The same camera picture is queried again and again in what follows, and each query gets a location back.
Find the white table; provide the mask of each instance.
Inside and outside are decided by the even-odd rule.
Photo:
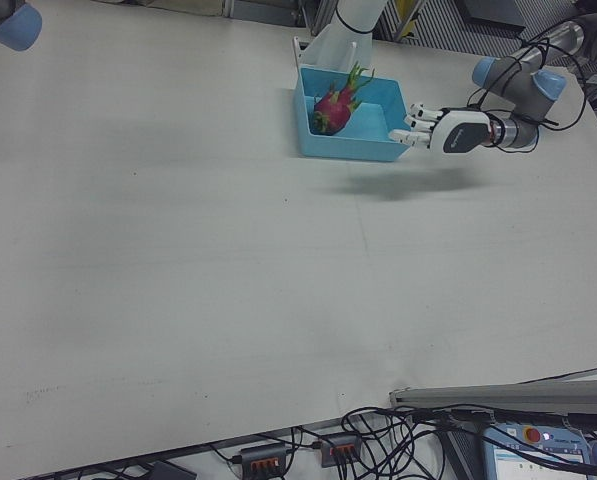
[[[296,31],[35,4],[0,46],[0,480],[597,366],[592,112],[530,156],[307,159]],[[474,88],[374,60],[407,102]]]

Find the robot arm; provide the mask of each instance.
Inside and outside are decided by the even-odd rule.
[[[0,0],[0,43],[13,50],[27,50],[41,28],[40,13],[24,0]]]
[[[563,55],[597,61],[597,14],[582,15],[508,57],[485,57],[472,80],[514,104],[506,118],[478,108],[427,110],[414,104],[405,119],[411,131],[393,130],[392,140],[435,153],[460,154],[478,145],[519,149],[537,141],[538,128],[566,81],[542,67]]]

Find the emergency stop button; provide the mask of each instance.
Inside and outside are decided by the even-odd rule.
[[[525,428],[525,440],[531,443],[538,443],[541,439],[540,432],[533,427]]]

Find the metal stand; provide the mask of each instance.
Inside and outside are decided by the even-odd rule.
[[[452,404],[477,404],[497,409],[597,414],[597,380],[479,387],[396,390],[390,394],[394,407],[437,408]]]

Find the pink dragon fruit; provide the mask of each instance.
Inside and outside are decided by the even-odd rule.
[[[358,79],[366,68],[361,68],[356,62],[349,72],[345,87],[336,91],[334,83],[329,87],[327,94],[316,103],[314,107],[314,127],[318,133],[333,135],[342,130],[351,118],[351,114],[360,106],[361,102],[356,100],[356,92],[371,82],[374,78],[374,71],[369,80],[358,84]]]

